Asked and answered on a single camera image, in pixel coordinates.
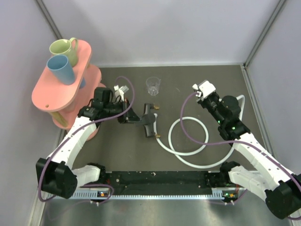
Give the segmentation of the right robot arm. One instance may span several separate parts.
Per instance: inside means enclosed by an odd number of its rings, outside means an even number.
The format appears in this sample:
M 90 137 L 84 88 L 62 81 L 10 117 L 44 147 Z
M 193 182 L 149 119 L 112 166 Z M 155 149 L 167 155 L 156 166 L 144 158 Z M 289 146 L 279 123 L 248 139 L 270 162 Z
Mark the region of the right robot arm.
M 240 120 L 241 108 L 236 97 L 223 99 L 213 91 L 206 97 L 196 93 L 197 103 L 218 122 L 218 131 L 224 143 L 241 153 L 258 171 L 251 173 L 240 164 L 231 162 L 223 166 L 220 182 L 233 183 L 246 188 L 262 199 L 268 209 L 279 219 L 284 219 L 301 208 L 301 177 L 281 165 L 256 140 L 250 129 Z

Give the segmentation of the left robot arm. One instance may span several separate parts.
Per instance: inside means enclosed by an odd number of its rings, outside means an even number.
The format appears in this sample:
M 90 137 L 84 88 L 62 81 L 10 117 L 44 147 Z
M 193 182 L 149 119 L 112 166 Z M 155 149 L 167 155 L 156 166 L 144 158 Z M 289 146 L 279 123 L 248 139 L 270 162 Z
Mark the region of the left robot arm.
M 87 106 L 79 111 L 71 129 L 59 146 L 47 157 L 39 158 L 36 163 L 38 179 L 38 199 L 47 202 L 42 193 L 69 199 L 77 188 L 93 183 L 103 186 L 107 176 L 101 166 L 87 164 L 79 169 L 73 169 L 74 161 L 88 138 L 104 121 L 121 119 L 122 123 L 129 122 L 128 113 L 132 109 L 124 94 L 127 86 L 114 86 L 114 90 L 97 87 L 94 97 Z

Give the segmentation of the clear plastic cup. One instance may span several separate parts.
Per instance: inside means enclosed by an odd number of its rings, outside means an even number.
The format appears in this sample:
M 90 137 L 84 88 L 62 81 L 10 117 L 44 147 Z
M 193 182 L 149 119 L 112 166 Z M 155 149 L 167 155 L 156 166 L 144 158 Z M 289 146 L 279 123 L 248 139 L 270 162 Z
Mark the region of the clear plastic cup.
M 151 96 L 156 96 L 159 93 L 161 79 L 157 77 L 149 77 L 146 80 L 147 91 Z

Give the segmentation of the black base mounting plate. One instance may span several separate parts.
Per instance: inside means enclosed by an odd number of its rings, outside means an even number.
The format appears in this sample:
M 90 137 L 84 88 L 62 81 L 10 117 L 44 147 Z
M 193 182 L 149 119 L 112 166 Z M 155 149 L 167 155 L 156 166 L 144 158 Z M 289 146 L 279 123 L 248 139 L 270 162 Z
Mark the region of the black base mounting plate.
M 100 181 L 111 185 L 115 195 L 212 194 L 206 171 L 113 171 Z

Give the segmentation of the pink three-tier shelf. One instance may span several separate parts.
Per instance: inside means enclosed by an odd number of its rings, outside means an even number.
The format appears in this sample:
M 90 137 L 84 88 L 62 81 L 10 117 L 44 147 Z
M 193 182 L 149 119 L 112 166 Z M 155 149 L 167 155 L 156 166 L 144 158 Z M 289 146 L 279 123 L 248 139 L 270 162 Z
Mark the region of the pink three-tier shelf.
M 32 92 L 32 102 L 41 111 L 52 116 L 53 123 L 69 131 L 79 110 L 88 105 L 101 83 L 100 69 L 90 64 L 92 49 L 88 42 L 78 40 L 79 61 L 73 71 L 75 82 L 72 85 L 61 83 L 48 68 L 44 68 Z

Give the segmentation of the blue plastic cup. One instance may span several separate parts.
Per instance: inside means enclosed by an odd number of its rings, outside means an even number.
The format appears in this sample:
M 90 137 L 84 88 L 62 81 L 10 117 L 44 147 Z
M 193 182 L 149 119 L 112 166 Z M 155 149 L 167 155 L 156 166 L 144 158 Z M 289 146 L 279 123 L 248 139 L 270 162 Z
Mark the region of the blue plastic cup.
M 71 85 L 75 82 L 75 74 L 67 56 L 52 56 L 47 61 L 47 68 L 62 84 Z

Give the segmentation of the green ceramic mug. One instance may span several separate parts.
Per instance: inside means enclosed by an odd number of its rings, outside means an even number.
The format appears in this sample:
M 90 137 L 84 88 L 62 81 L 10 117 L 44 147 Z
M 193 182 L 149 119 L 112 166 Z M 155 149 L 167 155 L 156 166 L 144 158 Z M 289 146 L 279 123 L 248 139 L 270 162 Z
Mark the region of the green ceramic mug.
M 72 37 L 68 39 L 59 39 L 54 41 L 50 47 L 49 51 L 52 55 L 65 55 L 71 64 L 74 67 L 78 63 L 78 39 Z

